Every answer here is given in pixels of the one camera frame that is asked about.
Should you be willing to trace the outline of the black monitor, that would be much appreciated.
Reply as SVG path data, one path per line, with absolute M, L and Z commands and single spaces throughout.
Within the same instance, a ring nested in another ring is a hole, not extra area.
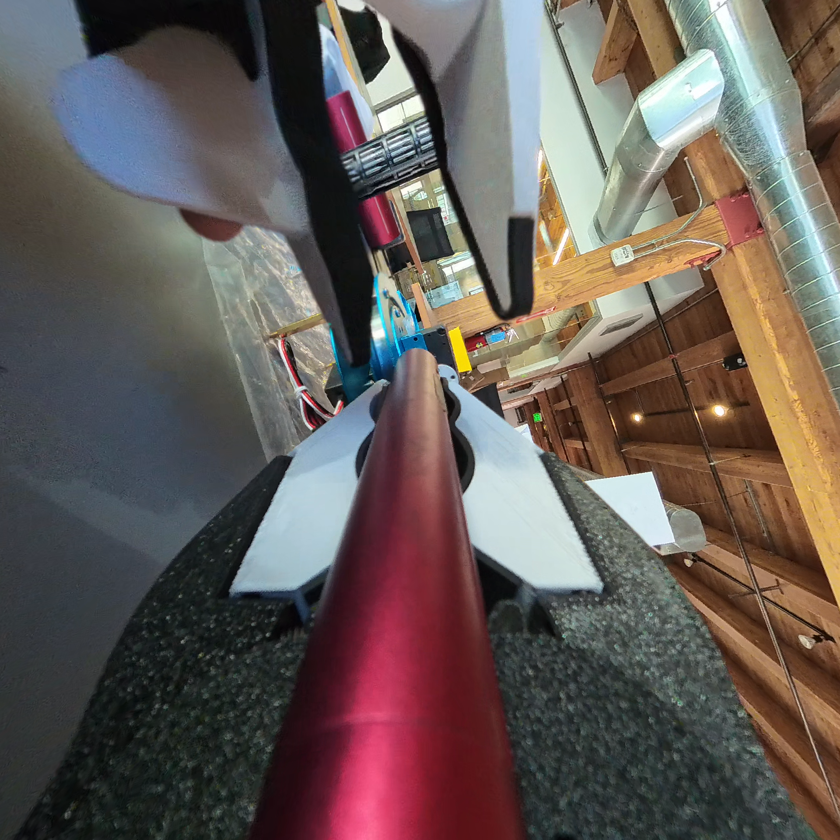
M 448 238 L 440 207 L 407 211 L 413 240 L 421 262 L 452 256 L 455 252 Z

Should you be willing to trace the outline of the round metal duct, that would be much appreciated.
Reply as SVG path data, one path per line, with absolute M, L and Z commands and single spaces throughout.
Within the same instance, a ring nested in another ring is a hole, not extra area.
M 699 516 L 694 511 L 668 500 L 663 500 L 663 504 L 674 538 L 671 542 L 654 546 L 654 550 L 663 556 L 703 550 L 708 540 L 704 523 Z

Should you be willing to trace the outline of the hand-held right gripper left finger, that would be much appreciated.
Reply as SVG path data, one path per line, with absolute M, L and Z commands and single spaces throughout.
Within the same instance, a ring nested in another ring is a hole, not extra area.
M 358 483 L 356 458 L 373 432 L 372 405 L 387 381 L 295 447 L 229 588 L 242 600 L 288 600 L 303 623 L 338 552 Z

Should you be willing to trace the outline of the red screwdriver bit case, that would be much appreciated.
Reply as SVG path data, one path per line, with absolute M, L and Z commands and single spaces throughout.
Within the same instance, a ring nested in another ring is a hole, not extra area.
M 349 91 L 327 100 L 332 135 L 359 200 L 362 230 L 372 249 L 383 249 L 402 235 L 389 190 L 438 167 L 433 133 L 421 117 L 367 140 Z

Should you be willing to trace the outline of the white paper sheet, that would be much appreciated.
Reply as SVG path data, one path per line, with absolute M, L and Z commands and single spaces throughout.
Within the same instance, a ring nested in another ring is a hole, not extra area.
M 586 479 L 584 483 L 648 546 L 674 541 L 673 529 L 653 473 Z

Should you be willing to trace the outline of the spiral metal duct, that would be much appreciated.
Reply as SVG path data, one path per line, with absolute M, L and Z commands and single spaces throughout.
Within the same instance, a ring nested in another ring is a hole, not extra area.
M 806 147 L 802 95 L 761 1 L 667 1 L 687 55 L 724 78 L 716 130 L 745 182 L 836 402 L 839 225 Z

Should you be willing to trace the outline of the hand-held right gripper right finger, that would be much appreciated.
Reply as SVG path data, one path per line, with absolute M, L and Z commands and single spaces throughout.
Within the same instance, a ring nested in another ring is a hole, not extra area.
M 486 613 L 514 602 L 530 614 L 542 595 L 601 595 L 602 578 L 542 461 L 541 450 L 438 372 L 456 451 L 466 457 L 463 502 Z

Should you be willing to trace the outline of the red electric screwdriver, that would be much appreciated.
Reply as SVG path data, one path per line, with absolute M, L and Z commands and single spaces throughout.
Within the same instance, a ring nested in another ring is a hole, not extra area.
M 526 838 L 434 357 L 398 362 L 248 838 Z

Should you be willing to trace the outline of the red metal bracket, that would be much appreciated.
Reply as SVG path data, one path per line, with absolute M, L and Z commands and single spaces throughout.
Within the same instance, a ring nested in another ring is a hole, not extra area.
M 764 235 L 763 225 L 749 190 L 744 189 L 721 197 L 714 204 L 726 229 L 729 249 Z

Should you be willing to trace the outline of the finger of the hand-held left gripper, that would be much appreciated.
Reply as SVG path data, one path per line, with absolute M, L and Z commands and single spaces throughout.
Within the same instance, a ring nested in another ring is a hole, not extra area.
M 259 74 L 194 29 L 64 70 L 58 121 L 82 162 L 131 195 L 277 232 L 344 356 L 370 359 L 373 269 L 333 139 L 315 2 L 245 2 Z
M 539 206 L 540 1 L 373 1 L 420 95 L 490 305 L 530 312 Z

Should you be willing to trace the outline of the brass rod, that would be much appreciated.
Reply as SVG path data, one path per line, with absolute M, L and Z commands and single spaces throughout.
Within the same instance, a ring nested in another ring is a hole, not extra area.
M 308 331 L 327 324 L 326 319 L 320 313 L 313 314 L 307 318 L 295 321 L 276 331 L 268 333 L 265 338 L 267 341 L 280 340 L 290 337 L 291 335 Z

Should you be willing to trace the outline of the wooden beam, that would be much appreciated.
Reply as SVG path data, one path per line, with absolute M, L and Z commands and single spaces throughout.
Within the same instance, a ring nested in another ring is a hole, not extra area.
M 672 239 L 668 247 L 649 252 L 648 240 L 673 235 L 688 220 L 689 216 L 683 216 L 616 244 L 563 259 L 556 266 L 537 271 L 534 274 L 532 308 L 528 315 L 534 316 L 548 309 L 571 308 L 634 287 L 646 280 L 680 272 L 689 268 L 692 260 L 717 250 L 713 245 L 680 244 L 678 239 L 703 239 L 723 244 L 728 242 L 729 236 L 720 213 L 714 205 L 710 205 L 681 234 Z M 625 266 L 615 267 L 611 252 L 621 245 L 640 248 L 643 254 Z

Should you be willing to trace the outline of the blue robot car kit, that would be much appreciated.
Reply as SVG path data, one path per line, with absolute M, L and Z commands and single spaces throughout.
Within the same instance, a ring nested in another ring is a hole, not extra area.
M 340 400 L 344 405 L 361 396 L 375 382 L 391 380 L 399 358 L 415 348 L 427 350 L 439 364 L 457 372 L 446 328 L 423 329 L 393 278 L 384 273 L 375 276 L 372 300 L 371 357 L 367 365 L 352 366 L 330 335 L 341 380 Z

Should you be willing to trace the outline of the clear plastic bag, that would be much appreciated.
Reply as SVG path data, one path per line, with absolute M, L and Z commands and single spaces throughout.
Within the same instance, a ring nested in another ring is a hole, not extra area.
M 287 455 L 310 431 L 270 335 L 319 305 L 278 234 L 247 227 L 226 243 L 204 240 L 203 255 L 266 458 Z

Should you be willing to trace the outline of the person's left hand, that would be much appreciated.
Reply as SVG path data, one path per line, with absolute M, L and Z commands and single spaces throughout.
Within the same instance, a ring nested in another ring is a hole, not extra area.
M 227 219 L 210 217 L 188 209 L 180 208 L 179 214 L 192 231 L 213 242 L 228 242 L 237 237 L 243 230 L 242 224 Z

